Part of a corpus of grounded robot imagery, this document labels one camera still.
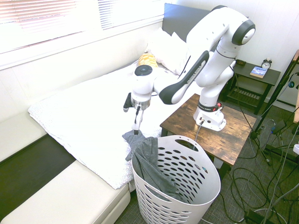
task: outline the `alarm clock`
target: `alarm clock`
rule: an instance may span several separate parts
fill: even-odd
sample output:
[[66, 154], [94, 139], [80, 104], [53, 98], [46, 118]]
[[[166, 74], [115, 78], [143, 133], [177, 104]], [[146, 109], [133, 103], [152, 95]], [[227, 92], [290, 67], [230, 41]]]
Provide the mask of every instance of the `alarm clock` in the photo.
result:
[[263, 69], [269, 69], [271, 67], [272, 60], [271, 58], [266, 58], [262, 63]]

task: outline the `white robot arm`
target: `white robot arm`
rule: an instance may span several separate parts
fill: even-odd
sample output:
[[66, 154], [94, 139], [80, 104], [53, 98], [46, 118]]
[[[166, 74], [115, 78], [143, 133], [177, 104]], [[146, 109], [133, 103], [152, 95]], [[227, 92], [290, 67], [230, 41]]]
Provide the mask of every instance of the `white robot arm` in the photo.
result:
[[[255, 25], [247, 17], [231, 8], [217, 6], [187, 36], [186, 43], [191, 57], [184, 76], [170, 80], [169, 77], [159, 75], [150, 66], [139, 66], [135, 70], [133, 91], [124, 105], [124, 111], [128, 111], [129, 107], [137, 110], [132, 125], [136, 133], [143, 111], [150, 105], [152, 92], [156, 92], [165, 104], [175, 104], [180, 101], [193, 80], [198, 86], [204, 87], [194, 114], [196, 123], [215, 131], [222, 130], [226, 121], [217, 100], [224, 85], [233, 76], [229, 66], [254, 32]], [[216, 51], [210, 52], [217, 42]]]

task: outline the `floor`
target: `floor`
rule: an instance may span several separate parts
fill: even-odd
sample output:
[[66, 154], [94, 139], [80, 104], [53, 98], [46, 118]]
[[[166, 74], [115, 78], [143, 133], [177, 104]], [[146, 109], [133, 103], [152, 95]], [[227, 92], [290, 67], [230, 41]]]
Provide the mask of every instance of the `floor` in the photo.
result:
[[[225, 102], [224, 105], [240, 110], [236, 103]], [[243, 108], [243, 111], [246, 115], [257, 118], [256, 124], [253, 127], [255, 129], [260, 121], [259, 116], [261, 112], [258, 115], [254, 115], [251, 109]], [[290, 127], [283, 131], [282, 139], [279, 140], [275, 135], [270, 133], [273, 122], [278, 123], [280, 120], [287, 120], [288, 118], [287, 125]], [[264, 149], [263, 146], [266, 143], [274, 147], [281, 145], [287, 147], [293, 138], [291, 130], [295, 127], [295, 125], [292, 124], [292, 119], [293, 114], [291, 112], [273, 106], [264, 119], [262, 124], [263, 129], [258, 136], [261, 149]], [[296, 144], [298, 141], [299, 135], [295, 135], [292, 144]], [[274, 186], [280, 175], [284, 158], [273, 153], [266, 154], [266, 157], [271, 161], [271, 165], [269, 166], [262, 153], [258, 151], [256, 155], [256, 152], [257, 145], [250, 138], [247, 138], [235, 165], [221, 182], [220, 195], [218, 195], [213, 204], [209, 207], [202, 220], [199, 220], [199, 224], [233, 224], [240, 221], [245, 223], [243, 219], [249, 210], [257, 211], [257, 213], [263, 216], [265, 215], [266, 208], [269, 207], [269, 201], [273, 196]], [[295, 155], [292, 151], [292, 147], [290, 147], [288, 153]], [[298, 183], [298, 165], [286, 160], [283, 172], [281, 173], [280, 184], [276, 187], [274, 200], [281, 197]], [[278, 214], [270, 212], [270, 221], [275, 224], [299, 223], [298, 192], [299, 188], [278, 202], [275, 206], [275, 211]], [[135, 191], [131, 193], [129, 206], [116, 221], [116, 224], [129, 223], [145, 224], [139, 212]]]

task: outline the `window blinds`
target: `window blinds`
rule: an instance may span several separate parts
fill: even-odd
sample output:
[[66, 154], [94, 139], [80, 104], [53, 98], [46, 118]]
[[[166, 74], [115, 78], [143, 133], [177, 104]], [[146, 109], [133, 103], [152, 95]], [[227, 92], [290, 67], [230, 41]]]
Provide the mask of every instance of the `window blinds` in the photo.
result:
[[165, 0], [98, 0], [102, 29], [164, 14]]
[[0, 53], [164, 13], [165, 0], [0, 0]]

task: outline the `headboard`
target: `headboard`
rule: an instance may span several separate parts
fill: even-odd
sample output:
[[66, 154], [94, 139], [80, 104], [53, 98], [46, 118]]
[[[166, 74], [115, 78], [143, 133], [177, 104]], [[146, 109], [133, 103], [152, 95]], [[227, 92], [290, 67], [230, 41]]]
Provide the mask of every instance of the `headboard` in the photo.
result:
[[162, 30], [172, 35], [176, 32], [177, 35], [186, 42], [186, 37], [189, 31], [210, 11], [179, 6], [173, 4], [165, 4], [164, 19]]

